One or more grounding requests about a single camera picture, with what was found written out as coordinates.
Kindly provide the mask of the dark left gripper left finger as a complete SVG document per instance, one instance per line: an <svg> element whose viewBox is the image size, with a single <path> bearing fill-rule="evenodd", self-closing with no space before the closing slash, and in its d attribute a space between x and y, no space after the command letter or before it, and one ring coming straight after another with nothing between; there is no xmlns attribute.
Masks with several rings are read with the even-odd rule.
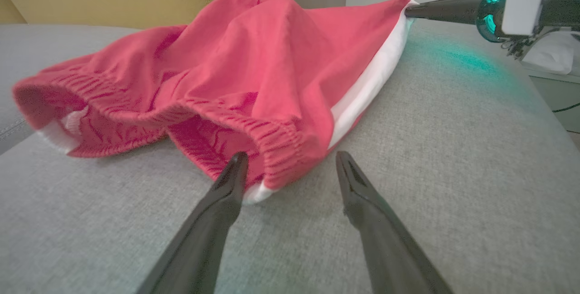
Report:
<svg viewBox="0 0 580 294"><path fill-rule="evenodd" d="M248 155L232 156L155 263L139 294L212 294L230 227L242 207Z"/></svg>

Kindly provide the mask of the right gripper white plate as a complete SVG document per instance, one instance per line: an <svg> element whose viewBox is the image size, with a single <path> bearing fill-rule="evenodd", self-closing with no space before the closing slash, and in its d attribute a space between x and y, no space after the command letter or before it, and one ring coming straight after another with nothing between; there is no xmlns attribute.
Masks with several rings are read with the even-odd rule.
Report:
<svg viewBox="0 0 580 294"><path fill-rule="evenodd" d="M435 0L405 9L408 18L475 25L485 40L499 43L514 36L531 36L543 0Z"/></svg>

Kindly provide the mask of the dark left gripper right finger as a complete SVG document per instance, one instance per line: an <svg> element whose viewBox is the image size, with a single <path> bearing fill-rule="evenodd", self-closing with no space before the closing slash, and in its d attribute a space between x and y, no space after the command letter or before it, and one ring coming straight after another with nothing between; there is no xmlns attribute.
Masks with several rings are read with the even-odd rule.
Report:
<svg viewBox="0 0 580 294"><path fill-rule="evenodd" d="M350 153L336 154L344 214L359 231L375 294L450 294L452 289Z"/></svg>

